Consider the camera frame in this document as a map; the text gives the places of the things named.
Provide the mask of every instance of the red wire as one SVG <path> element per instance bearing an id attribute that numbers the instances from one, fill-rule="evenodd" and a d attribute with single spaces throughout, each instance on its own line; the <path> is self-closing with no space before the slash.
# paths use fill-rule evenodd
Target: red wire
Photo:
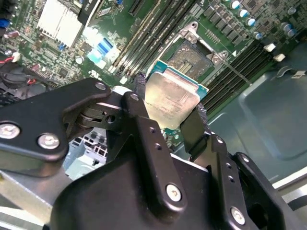
<path id="1" fill-rule="evenodd" d="M 14 59 L 14 57 L 8 57 L 7 59 L 5 59 L 4 61 L 0 61 L 0 64 L 5 64 L 5 63 L 7 63 L 8 61 L 11 61 L 11 60 L 13 60 Z"/>
<path id="2" fill-rule="evenodd" d="M 32 84 L 34 84 L 35 82 L 36 82 L 35 79 L 29 79 L 29 80 L 27 81 L 27 84 L 32 85 Z"/>

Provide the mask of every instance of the motherboard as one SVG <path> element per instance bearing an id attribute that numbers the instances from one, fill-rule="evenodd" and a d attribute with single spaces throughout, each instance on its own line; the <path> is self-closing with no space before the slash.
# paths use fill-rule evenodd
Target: motherboard
<path id="1" fill-rule="evenodd" d="M 133 89 L 158 61 L 209 89 L 209 116 L 282 61 L 304 33 L 301 0 L 8 0 L 0 52 L 58 86 Z M 180 129 L 165 128 L 170 148 Z"/>

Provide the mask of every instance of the silver screw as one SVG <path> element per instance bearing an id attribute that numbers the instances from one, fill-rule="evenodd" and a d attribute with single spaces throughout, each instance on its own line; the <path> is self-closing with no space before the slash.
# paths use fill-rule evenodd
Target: silver screw
<path id="1" fill-rule="evenodd" d="M 38 138 L 38 145 L 46 150 L 53 150 L 59 146 L 59 139 L 52 133 L 46 133 Z"/>
<path id="2" fill-rule="evenodd" d="M 181 200 L 181 192 L 173 184 L 168 184 L 166 186 L 166 193 L 172 201 L 178 202 L 179 200 Z"/>
<path id="3" fill-rule="evenodd" d="M 230 209 L 232 217 L 235 219 L 235 221 L 240 224 L 244 225 L 245 224 L 245 218 L 243 214 L 237 209 L 236 207 L 232 207 Z"/>
<path id="4" fill-rule="evenodd" d="M 13 124 L 0 125 L 0 138 L 13 139 L 20 134 L 20 128 Z"/>
<path id="5" fill-rule="evenodd" d="M 132 98 L 132 99 L 134 99 L 134 100 L 136 100 L 136 101 L 138 101 L 139 100 L 139 97 L 138 97 L 138 95 L 136 95 L 136 94 L 130 94 L 130 97 Z"/>
<path id="6" fill-rule="evenodd" d="M 106 86 L 105 86 L 103 83 L 101 83 L 101 82 L 97 82 L 97 83 L 95 84 L 95 86 L 96 86 L 98 89 L 100 89 L 100 90 L 105 90 L 105 89 L 106 89 Z"/>
<path id="7" fill-rule="evenodd" d="M 249 162 L 249 159 L 245 155 L 242 155 L 242 158 L 245 162 Z"/>
<path id="8" fill-rule="evenodd" d="M 222 140 L 219 136 L 216 136 L 216 139 L 217 139 L 217 141 L 218 141 L 220 144 L 223 143 L 223 140 Z"/>

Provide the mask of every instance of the aluminum heatsink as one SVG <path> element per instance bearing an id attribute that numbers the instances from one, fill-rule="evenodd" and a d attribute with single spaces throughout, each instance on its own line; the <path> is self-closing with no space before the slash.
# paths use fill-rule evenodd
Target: aluminum heatsink
<path id="1" fill-rule="evenodd" d="M 57 0 L 47 0 L 38 21 L 42 34 L 72 47 L 81 30 L 78 16 Z"/>

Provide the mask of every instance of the black rubber strip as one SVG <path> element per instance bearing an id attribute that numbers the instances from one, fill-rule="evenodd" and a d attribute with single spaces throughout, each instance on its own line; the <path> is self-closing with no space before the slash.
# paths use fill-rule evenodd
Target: black rubber strip
<path id="1" fill-rule="evenodd" d="M 293 211 L 298 210 L 301 207 L 307 206 L 307 195 L 301 196 L 293 201 L 290 201 L 288 205 Z"/>

